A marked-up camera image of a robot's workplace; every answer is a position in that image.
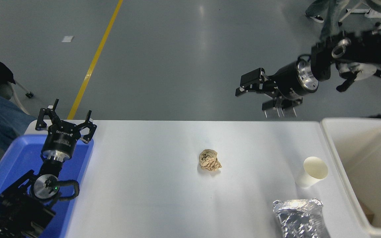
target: white table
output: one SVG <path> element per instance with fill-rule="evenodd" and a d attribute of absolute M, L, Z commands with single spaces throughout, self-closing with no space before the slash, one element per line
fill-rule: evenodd
<path fill-rule="evenodd" d="M 68 238 L 279 238 L 272 202 L 314 197 L 324 202 L 331 237 L 369 237 L 351 210 L 318 122 L 94 124 L 94 149 Z M 33 123 L 26 133 L 35 133 Z M 218 172 L 200 169 L 203 149 L 218 152 Z M 302 189 L 294 176 L 309 156 L 322 158 L 329 175 Z"/>

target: blue plastic bin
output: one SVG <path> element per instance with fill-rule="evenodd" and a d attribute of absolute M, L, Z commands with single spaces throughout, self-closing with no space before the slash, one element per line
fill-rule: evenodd
<path fill-rule="evenodd" d="M 40 154 L 46 137 L 46 135 L 25 135 L 18 137 L 10 145 L 0 162 L 0 194 L 30 169 L 33 169 L 35 174 L 39 172 L 42 165 Z M 59 180 L 75 179 L 79 183 L 82 181 L 93 145 L 93 140 L 88 144 L 80 140 L 77 142 L 73 157 L 65 161 Z M 63 196 L 69 196 L 73 194 L 74 190 L 72 187 L 61 187 L 60 191 Z M 65 236 L 74 201 L 75 199 L 68 202 L 57 202 L 53 206 L 52 209 L 56 215 L 40 236 L 41 238 Z"/>

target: white plastic box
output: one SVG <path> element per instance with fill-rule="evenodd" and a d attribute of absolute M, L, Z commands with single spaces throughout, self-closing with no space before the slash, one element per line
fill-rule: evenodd
<path fill-rule="evenodd" d="M 381 238 L 381 119 L 326 118 L 321 126 L 358 221 Z M 372 225 L 358 200 L 374 213 Z"/>

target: gray floor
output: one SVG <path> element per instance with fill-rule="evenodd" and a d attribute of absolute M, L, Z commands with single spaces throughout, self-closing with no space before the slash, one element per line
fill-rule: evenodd
<path fill-rule="evenodd" d="M 267 96 L 236 98 L 242 74 L 268 74 L 309 53 L 322 24 L 303 15 L 310 0 L 124 0 L 75 119 L 266 120 Z M 0 60 L 35 93 L 21 97 L 35 116 L 60 99 L 66 118 L 117 0 L 0 0 Z M 346 30 L 376 20 L 351 15 Z M 71 43 L 62 43 L 72 35 Z M 336 71 L 304 98 L 298 117 L 321 120 L 381 113 L 381 80 L 347 92 Z"/>

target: paper cup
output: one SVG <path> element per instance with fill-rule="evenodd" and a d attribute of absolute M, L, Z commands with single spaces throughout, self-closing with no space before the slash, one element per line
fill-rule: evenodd
<path fill-rule="evenodd" d="M 308 188 L 327 177 L 327 165 L 318 157 L 308 157 L 304 161 L 295 183 L 301 188 Z"/>

